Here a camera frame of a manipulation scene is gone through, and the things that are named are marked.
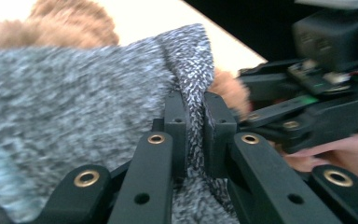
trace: cloth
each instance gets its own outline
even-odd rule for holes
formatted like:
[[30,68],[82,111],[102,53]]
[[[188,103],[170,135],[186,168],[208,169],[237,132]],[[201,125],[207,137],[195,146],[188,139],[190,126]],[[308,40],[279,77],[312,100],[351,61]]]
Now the cloth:
[[203,173],[203,93],[212,81],[199,24],[127,47],[0,50],[0,223],[36,218],[78,166],[114,170],[130,160],[173,90],[189,114],[190,165],[172,222],[238,223],[225,181]]

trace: dark background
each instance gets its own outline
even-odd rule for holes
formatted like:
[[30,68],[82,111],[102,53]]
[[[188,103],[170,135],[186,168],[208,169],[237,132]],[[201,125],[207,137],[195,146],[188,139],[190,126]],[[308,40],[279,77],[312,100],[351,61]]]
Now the dark background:
[[293,59],[292,25],[317,7],[294,0],[186,0],[268,61]]

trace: gray sweater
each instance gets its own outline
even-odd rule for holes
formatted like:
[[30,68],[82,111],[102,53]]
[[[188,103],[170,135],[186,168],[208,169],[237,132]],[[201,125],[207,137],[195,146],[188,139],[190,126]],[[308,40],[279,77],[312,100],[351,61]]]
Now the gray sweater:
[[225,181],[203,172],[203,93],[212,80],[198,24],[127,47],[0,50],[0,223],[36,218],[80,165],[113,170],[130,160],[173,90],[189,114],[190,156],[172,222],[237,223]]

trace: brown fur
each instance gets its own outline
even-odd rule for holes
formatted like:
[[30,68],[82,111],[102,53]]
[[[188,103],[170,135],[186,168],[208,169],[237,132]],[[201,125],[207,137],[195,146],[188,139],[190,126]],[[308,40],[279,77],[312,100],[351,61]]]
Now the brown fur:
[[[118,42],[114,29],[106,11],[89,0],[37,0],[26,21],[0,22],[0,49],[112,46]],[[241,119],[249,113],[249,92],[229,72],[216,69],[209,91],[221,95]]]

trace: speckled fabric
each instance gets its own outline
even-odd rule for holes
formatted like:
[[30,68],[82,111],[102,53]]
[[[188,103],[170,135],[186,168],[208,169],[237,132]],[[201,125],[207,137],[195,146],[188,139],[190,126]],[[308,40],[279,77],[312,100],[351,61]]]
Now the speckled fabric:
[[212,80],[198,24],[127,47],[0,50],[0,223],[37,217],[80,165],[113,170],[130,160],[172,90],[184,96],[190,127],[189,178],[174,192],[172,222],[238,223],[216,200],[224,185],[214,189],[203,174],[203,93]]

